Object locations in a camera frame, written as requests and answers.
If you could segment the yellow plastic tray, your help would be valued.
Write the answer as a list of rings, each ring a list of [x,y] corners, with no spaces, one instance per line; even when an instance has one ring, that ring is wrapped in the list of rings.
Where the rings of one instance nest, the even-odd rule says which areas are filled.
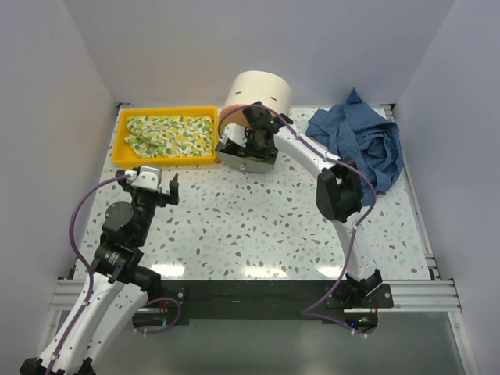
[[[126,118],[130,116],[209,116],[213,120],[214,137],[211,156],[205,157],[175,157],[141,159],[135,155],[125,142],[125,137],[130,134],[126,127]],[[143,108],[125,109],[119,115],[116,138],[112,151],[112,161],[123,168],[137,167],[142,164],[154,166],[199,166],[210,165],[216,162],[215,146],[218,141],[217,134],[218,110],[215,106],[173,107],[173,108]]]

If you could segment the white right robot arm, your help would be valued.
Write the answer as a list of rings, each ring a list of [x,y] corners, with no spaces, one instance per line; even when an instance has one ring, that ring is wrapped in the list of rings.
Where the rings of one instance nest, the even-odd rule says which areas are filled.
[[[363,186],[370,181],[355,160],[315,145],[285,114],[261,102],[222,111],[217,131],[220,151],[239,157],[245,166],[269,162],[283,152],[315,178],[316,207],[334,225],[345,254],[341,274],[327,295],[358,307],[373,301],[383,281],[362,227],[368,216],[362,211]]]

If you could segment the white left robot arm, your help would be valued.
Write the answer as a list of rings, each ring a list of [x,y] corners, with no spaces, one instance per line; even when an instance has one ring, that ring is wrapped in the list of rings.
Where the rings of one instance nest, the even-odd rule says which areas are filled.
[[[162,169],[140,166],[117,170],[112,182],[128,194],[105,211],[94,258],[84,259],[84,286],[69,315],[40,355],[25,359],[21,374],[93,374],[106,349],[143,306],[164,301],[161,276],[141,266],[145,245],[157,208],[178,205],[178,178],[161,188]]]

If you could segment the round cream drawer organizer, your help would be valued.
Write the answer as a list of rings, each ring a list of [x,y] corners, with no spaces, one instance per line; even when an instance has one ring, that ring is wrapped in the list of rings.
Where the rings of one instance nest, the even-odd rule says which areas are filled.
[[[291,108],[291,87],[281,77],[263,71],[250,70],[239,74],[232,83],[220,111],[218,143],[224,127],[236,123],[243,127],[278,130],[275,113],[287,116]],[[249,173],[266,173],[275,162],[258,162],[249,156],[228,155],[216,151],[226,165]]]

